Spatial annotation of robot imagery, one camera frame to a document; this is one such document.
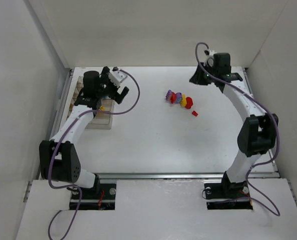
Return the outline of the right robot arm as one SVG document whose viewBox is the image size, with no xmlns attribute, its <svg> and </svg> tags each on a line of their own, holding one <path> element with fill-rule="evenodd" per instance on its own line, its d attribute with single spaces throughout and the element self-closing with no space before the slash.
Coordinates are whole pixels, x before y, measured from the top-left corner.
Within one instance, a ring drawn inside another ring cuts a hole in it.
<svg viewBox="0 0 297 240">
<path fill-rule="evenodd" d="M 205 50 L 206 61 L 201 63 L 190 83 L 214 84 L 233 104 L 243 125 L 237 136 L 238 153 L 231 167 L 224 172 L 220 183 L 204 185 L 206 199 L 235 199 L 248 191 L 247 179 L 256 161 L 275 146 L 276 114 L 268 113 L 254 102 L 242 76 L 232 72 L 229 53 Z"/>
</svg>

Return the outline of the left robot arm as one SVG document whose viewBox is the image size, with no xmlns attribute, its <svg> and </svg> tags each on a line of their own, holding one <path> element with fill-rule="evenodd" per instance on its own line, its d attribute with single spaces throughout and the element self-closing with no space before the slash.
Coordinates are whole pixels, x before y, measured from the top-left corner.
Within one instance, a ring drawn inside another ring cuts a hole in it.
<svg viewBox="0 0 297 240">
<path fill-rule="evenodd" d="M 101 111 L 102 101 L 109 98 L 120 104 L 128 94 L 124 87 L 118 92 L 127 74 L 114 67 L 105 66 L 101 72 L 86 71 L 82 86 L 74 93 L 71 113 L 61 129 L 50 139 L 39 144 L 41 177 L 84 189 L 96 189 L 99 177 L 82 169 L 75 148 L 87 125 Z"/>
</svg>

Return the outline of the red rounded lego brick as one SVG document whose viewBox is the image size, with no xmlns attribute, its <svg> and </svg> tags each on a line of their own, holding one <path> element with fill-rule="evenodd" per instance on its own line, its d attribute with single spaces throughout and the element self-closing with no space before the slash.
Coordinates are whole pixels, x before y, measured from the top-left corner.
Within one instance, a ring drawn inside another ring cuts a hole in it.
<svg viewBox="0 0 297 240">
<path fill-rule="evenodd" d="M 186 109 L 191 109 L 191 107 L 194 104 L 192 98 L 191 97 L 186 97 L 185 100 L 186 100 L 185 108 Z"/>
</svg>

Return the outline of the purple flower lego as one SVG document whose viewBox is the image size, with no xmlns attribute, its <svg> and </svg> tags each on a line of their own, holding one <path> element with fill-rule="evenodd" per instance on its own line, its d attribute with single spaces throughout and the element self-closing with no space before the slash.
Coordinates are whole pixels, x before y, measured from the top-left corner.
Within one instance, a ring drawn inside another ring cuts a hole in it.
<svg viewBox="0 0 297 240">
<path fill-rule="evenodd" d="M 172 96 L 173 96 L 173 92 L 169 89 L 166 93 L 165 99 L 167 101 L 170 101 Z"/>
</svg>

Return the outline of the yellow lego brick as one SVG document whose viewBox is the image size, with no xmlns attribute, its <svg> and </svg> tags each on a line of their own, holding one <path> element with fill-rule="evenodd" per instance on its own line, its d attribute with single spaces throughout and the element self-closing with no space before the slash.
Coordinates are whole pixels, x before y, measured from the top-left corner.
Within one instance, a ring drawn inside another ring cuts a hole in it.
<svg viewBox="0 0 297 240">
<path fill-rule="evenodd" d="M 180 106 L 185 108 L 187 105 L 187 100 L 186 100 L 186 96 L 184 94 L 182 94 L 181 96 L 181 101 L 180 101 Z"/>
</svg>

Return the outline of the small red lego piece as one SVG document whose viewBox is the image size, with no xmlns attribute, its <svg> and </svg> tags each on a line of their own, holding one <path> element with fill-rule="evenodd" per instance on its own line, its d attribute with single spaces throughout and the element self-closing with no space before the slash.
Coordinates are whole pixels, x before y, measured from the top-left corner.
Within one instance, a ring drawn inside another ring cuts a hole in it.
<svg viewBox="0 0 297 240">
<path fill-rule="evenodd" d="M 198 113 L 197 113 L 195 110 L 193 110 L 191 114 L 192 114 L 193 116 L 195 116 L 195 117 L 198 116 Z"/>
</svg>

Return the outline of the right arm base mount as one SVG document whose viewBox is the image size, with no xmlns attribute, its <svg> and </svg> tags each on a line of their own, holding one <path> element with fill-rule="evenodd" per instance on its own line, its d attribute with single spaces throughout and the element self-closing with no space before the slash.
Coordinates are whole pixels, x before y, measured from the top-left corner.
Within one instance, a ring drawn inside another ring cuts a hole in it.
<svg viewBox="0 0 297 240">
<path fill-rule="evenodd" d="M 208 210 L 253 210 L 248 184 L 209 182 L 204 184 Z"/>
</svg>

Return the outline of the purple round lego brick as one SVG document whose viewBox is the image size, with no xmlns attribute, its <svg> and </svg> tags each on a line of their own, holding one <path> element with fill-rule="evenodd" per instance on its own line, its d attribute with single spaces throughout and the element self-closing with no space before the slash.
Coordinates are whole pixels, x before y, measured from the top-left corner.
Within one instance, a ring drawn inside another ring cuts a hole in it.
<svg viewBox="0 0 297 240">
<path fill-rule="evenodd" d="M 181 92 L 177 92 L 175 94 L 175 103 L 176 104 L 179 104 L 183 99 L 183 96 L 182 96 L 182 93 Z"/>
</svg>

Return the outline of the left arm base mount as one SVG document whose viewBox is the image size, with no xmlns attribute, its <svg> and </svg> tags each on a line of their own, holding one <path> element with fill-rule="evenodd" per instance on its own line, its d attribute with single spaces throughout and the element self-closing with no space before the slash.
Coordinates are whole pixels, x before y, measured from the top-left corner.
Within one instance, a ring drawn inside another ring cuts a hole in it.
<svg viewBox="0 0 297 240">
<path fill-rule="evenodd" d="M 96 188 L 81 187 L 81 193 L 79 210 L 114 210 L 117 194 L 117 182 L 113 180 L 104 180 L 104 182 L 101 181 Z"/>
</svg>

